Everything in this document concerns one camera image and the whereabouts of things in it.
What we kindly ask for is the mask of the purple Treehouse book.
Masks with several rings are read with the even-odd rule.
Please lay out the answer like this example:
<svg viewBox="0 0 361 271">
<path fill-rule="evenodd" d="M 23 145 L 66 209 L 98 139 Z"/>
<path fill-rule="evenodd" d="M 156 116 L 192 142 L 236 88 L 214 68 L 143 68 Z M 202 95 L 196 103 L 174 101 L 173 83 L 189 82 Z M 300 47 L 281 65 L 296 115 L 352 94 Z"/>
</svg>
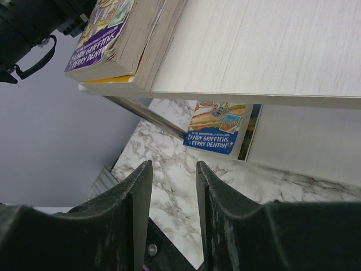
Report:
<svg viewBox="0 0 361 271">
<path fill-rule="evenodd" d="M 135 73 L 165 1 L 97 1 L 64 73 L 77 82 Z"/>
</svg>

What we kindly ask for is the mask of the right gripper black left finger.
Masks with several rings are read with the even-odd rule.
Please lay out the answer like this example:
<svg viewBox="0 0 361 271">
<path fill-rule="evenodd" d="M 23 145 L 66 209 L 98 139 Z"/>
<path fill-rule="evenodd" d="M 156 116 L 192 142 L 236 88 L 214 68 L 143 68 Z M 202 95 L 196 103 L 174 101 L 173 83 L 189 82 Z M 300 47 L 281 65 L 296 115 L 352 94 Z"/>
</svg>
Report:
<svg viewBox="0 0 361 271">
<path fill-rule="evenodd" d="M 151 161 L 66 213 L 1 205 L 2 270 L 141 270 Z"/>
</svg>

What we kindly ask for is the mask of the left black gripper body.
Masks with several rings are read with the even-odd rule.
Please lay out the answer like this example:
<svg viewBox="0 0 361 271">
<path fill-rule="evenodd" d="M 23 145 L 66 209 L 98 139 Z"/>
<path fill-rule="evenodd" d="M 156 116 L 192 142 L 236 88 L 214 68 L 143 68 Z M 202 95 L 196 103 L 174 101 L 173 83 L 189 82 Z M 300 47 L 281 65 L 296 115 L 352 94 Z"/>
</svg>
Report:
<svg viewBox="0 0 361 271">
<path fill-rule="evenodd" d="M 1 1 L 1 82 L 16 84 L 15 72 L 25 79 L 42 69 L 54 56 L 53 31 L 76 37 L 84 30 L 95 0 Z M 36 64 L 21 70 L 17 64 L 35 46 L 53 40 L 52 48 Z"/>
</svg>

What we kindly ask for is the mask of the blue 91-Storey Treehouse book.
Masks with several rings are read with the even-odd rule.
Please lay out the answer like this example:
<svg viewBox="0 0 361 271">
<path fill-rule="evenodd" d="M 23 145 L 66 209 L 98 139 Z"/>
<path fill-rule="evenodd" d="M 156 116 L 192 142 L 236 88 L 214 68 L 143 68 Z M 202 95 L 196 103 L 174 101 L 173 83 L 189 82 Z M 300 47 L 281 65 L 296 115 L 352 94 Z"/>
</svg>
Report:
<svg viewBox="0 0 361 271">
<path fill-rule="evenodd" d="M 253 104 L 198 101 L 183 144 L 237 159 L 252 106 Z"/>
</svg>

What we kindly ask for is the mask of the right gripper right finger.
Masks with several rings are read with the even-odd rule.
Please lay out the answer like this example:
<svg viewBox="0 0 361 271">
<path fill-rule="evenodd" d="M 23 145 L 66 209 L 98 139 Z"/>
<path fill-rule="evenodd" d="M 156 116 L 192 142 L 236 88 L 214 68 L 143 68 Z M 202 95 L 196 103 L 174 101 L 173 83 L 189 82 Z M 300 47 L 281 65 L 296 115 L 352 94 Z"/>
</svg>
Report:
<svg viewBox="0 0 361 271">
<path fill-rule="evenodd" d="M 259 204 L 196 165 L 205 270 L 359 270 L 360 203 Z"/>
</svg>

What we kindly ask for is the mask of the orange 130-Storey Treehouse book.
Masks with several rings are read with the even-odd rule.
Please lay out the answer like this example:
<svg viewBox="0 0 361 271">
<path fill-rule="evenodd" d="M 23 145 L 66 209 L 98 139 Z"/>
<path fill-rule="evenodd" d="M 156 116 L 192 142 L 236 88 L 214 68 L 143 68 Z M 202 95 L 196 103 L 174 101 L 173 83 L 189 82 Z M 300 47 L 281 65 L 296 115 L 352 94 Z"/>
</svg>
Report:
<svg viewBox="0 0 361 271">
<path fill-rule="evenodd" d="M 104 72 L 87 89 L 149 92 L 173 40 L 186 1 L 135 1 L 124 29 L 105 50 Z"/>
</svg>

